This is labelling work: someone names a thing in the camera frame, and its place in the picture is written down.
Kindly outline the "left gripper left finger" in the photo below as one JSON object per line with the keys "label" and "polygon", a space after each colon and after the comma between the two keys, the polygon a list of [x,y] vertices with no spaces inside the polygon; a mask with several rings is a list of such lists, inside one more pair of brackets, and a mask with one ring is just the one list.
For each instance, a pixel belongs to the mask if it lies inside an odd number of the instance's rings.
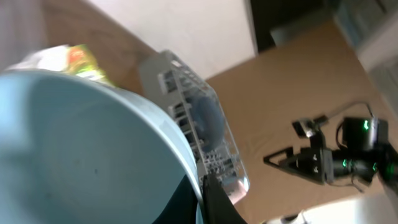
{"label": "left gripper left finger", "polygon": [[197,205],[197,197],[185,175],[153,224],[195,224]]}

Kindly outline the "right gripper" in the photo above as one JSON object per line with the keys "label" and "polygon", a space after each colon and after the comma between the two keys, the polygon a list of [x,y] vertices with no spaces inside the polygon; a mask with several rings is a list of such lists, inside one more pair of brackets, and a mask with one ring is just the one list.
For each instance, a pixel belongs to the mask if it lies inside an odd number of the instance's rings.
{"label": "right gripper", "polygon": [[[285,156],[272,162],[277,156]],[[294,154],[292,146],[263,157],[265,165],[316,184],[326,184],[334,180],[333,157],[329,149],[303,149],[300,154]]]}

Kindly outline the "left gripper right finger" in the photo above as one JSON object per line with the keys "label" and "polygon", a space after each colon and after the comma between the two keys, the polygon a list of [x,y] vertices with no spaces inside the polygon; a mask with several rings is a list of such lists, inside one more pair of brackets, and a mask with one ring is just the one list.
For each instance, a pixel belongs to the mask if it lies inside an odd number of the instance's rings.
{"label": "left gripper right finger", "polygon": [[203,178],[203,203],[208,224],[246,224],[213,174]]}

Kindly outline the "pink cup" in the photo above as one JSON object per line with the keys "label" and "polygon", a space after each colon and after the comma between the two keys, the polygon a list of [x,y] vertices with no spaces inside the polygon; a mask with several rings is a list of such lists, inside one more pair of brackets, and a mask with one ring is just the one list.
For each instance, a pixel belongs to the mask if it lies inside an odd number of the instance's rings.
{"label": "pink cup", "polygon": [[226,193],[233,205],[243,199],[248,190],[249,183],[247,179],[238,179],[237,181],[226,186]]}

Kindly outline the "light blue rice bowl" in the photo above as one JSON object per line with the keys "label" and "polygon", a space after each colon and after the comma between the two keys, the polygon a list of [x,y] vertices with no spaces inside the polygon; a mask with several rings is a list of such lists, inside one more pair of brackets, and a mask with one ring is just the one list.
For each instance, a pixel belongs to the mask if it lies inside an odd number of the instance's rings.
{"label": "light blue rice bowl", "polygon": [[197,167],[181,129],[130,91],[45,70],[1,75],[2,223],[153,223]]}

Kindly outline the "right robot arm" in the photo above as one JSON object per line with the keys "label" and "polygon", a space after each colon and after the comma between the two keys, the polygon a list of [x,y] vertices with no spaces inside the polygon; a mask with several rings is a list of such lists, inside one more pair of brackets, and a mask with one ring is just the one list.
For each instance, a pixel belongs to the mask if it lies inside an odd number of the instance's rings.
{"label": "right robot arm", "polygon": [[383,119],[345,117],[336,129],[337,149],[326,146],[321,130],[326,116],[292,123],[298,137],[310,145],[294,153],[292,147],[264,156],[266,165],[319,185],[369,186],[374,177],[384,191],[349,197],[284,215],[269,223],[397,223],[397,151],[388,140]]}

